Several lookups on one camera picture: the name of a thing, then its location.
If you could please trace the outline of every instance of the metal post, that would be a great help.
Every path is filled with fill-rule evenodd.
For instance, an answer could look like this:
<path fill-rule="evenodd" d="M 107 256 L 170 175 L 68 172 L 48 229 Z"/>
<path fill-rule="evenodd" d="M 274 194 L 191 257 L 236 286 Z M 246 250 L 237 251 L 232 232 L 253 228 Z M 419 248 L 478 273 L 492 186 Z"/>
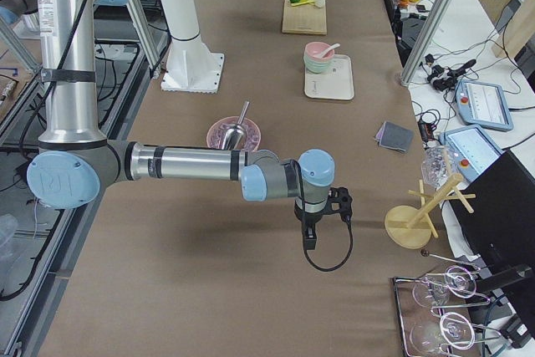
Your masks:
<path fill-rule="evenodd" d="M 435 0 L 433 3 L 433 8 L 429 17 L 425 21 L 424 27 L 422 28 L 418 39 L 416 40 L 415 46 L 410 52 L 410 56 L 407 59 L 407 63 L 401 72 L 400 82 L 401 85 L 408 87 L 410 81 L 415 75 L 416 69 L 420 65 L 424 53 L 427 51 L 433 36 L 435 35 L 436 30 L 438 29 L 439 24 L 441 23 L 446 10 L 450 5 L 451 0 Z"/>
<path fill-rule="evenodd" d="M 27 71 L 37 73 L 40 69 L 40 64 L 34 56 L 26 49 L 21 40 L 13 32 L 5 21 L 0 18 L 0 40 L 2 40 L 11 50 L 18 61 L 24 66 Z"/>
<path fill-rule="evenodd" d="M 158 52 L 156 51 L 154 38 L 150 34 L 149 24 L 147 23 L 141 2 L 140 0 L 128 0 L 126 8 L 128 8 L 130 18 L 132 18 L 132 23 L 134 23 L 135 31 L 137 32 L 137 36 L 141 41 L 141 47 L 145 51 L 150 68 L 155 72 L 154 76 L 158 77 L 161 71 L 160 66 L 157 65 L 159 56 Z"/>

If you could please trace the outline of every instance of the computer monitor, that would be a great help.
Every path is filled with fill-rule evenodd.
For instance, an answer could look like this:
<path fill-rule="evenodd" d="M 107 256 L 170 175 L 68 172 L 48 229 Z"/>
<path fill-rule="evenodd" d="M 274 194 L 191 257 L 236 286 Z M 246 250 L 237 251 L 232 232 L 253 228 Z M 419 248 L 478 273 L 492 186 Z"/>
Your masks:
<path fill-rule="evenodd" d="M 464 191 L 474 193 L 468 213 L 452 201 L 462 232 L 492 274 L 518 264 L 535 270 L 535 179 L 511 152 L 502 154 Z M 535 278 L 502 288 L 520 320 L 535 337 Z"/>

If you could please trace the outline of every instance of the cutting board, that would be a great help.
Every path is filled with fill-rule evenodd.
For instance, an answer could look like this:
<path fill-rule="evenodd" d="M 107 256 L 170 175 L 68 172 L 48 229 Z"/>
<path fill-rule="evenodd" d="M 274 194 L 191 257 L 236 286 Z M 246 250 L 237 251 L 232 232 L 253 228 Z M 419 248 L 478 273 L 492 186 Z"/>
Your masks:
<path fill-rule="evenodd" d="M 283 33 L 327 35 L 326 7 L 317 8 L 313 4 L 292 7 L 290 0 L 284 0 Z"/>

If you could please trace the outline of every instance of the brown table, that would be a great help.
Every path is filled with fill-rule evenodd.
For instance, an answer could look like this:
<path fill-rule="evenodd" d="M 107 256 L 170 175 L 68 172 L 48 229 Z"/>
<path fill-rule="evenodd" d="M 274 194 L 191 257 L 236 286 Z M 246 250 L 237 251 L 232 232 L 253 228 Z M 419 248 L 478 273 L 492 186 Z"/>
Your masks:
<path fill-rule="evenodd" d="M 423 152 L 373 137 L 384 120 L 417 133 L 383 0 L 327 0 L 328 35 L 281 34 L 283 0 L 196 0 L 204 41 L 226 55 L 216 95 L 152 83 L 130 138 L 206 145 L 222 117 L 252 106 L 262 148 L 282 158 L 308 148 L 337 161 L 335 185 L 354 197 L 354 253 L 335 273 L 304 260 L 293 200 L 247 203 L 235 182 L 143 180 L 111 187 L 69 281 L 42 356 L 397 356 L 390 277 L 435 265 L 395 245 L 383 219 L 416 206 Z M 308 99 L 303 47 L 340 42 L 353 61 L 350 102 Z M 339 261 L 344 224 L 318 225 L 313 259 Z M 448 253 L 446 235 L 430 250 Z"/>

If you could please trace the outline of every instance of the metal ladle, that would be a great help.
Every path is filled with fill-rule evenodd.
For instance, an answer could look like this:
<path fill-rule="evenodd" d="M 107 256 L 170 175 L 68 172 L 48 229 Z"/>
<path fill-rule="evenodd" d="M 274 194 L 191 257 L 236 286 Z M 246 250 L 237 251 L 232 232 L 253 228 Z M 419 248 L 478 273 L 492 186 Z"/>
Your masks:
<path fill-rule="evenodd" d="M 242 113 L 240 114 L 237 123 L 229 125 L 223 136 L 221 142 L 222 150 L 237 150 L 243 148 L 245 141 L 247 139 L 247 132 L 245 127 L 243 127 L 243 120 L 245 119 L 245 114 L 249 108 L 249 101 L 246 100 L 243 104 Z"/>

